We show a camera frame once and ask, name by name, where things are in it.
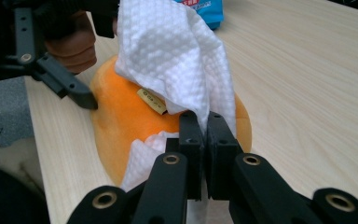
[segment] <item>floor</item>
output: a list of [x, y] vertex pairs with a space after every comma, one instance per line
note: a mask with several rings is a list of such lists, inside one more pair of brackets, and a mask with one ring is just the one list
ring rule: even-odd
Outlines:
[[0, 81], [0, 146], [34, 136], [24, 77]]

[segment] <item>wooden table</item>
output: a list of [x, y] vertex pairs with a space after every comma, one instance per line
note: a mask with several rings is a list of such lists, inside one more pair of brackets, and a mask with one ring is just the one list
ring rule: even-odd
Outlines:
[[[226, 0], [216, 31], [253, 125], [252, 151], [297, 192], [343, 189], [358, 198], [358, 10], [324, 0]], [[117, 54], [99, 38], [88, 83]], [[111, 181], [99, 162], [90, 112], [26, 80], [52, 223]]]

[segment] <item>textured paper towel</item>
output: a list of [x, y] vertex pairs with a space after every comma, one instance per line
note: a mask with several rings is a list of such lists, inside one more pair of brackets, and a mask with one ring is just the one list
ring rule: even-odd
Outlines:
[[[214, 111], [236, 134], [225, 48], [195, 10], [173, 0], [121, 0], [117, 38], [118, 74], [164, 99], [171, 114], [194, 111], [203, 131], [209, 112]], [[132, 143], [123, 189], [148, 178], [155, 158], [164, 152], [167, 135], [172, 134], [177, 133], [162, 132]], [[190, 203], [188, 223], [205, 223], [207, 211], [207, 200]]]

